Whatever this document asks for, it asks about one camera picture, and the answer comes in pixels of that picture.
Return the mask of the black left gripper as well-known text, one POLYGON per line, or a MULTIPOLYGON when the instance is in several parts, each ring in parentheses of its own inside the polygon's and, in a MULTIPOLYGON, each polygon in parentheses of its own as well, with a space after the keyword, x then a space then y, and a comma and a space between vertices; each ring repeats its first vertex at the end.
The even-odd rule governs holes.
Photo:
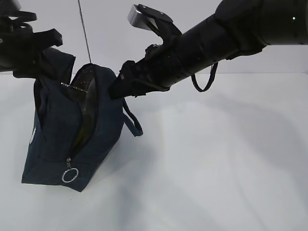
POLYGON ((59 79, 56 55, 43 50, 62 44, 62 34, 54 28, 34 33, 27 23, 1 23, 0 71, 12 72, 15 78, 38 78, 42 72, 49 79, 59 79))

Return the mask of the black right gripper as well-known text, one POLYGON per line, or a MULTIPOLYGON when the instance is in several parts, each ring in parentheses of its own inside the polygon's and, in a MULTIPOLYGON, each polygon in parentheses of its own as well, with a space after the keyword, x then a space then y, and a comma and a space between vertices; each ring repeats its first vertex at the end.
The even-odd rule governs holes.
POLYGON ((112 100, 143 96, 149 92, 168 91, 181 80, 183 66, 174 46, 152 44, 141 60, 124 62, 108 93, 112 100))

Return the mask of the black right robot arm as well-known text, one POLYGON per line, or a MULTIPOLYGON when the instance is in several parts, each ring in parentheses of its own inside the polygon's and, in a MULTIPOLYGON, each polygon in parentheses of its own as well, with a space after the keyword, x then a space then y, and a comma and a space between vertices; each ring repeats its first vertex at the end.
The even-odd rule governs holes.
POLYGON ((165 13, 133 5, 128 21, 150 30, 163 43, 152 44, 138 62, 126 61, 109 88, 112 99, 143 96, 170 87, 218 63, 262 52, 266 46, 307 45, 308 3, 305 0, 223 0, 216 11, 182 33, 165 13))

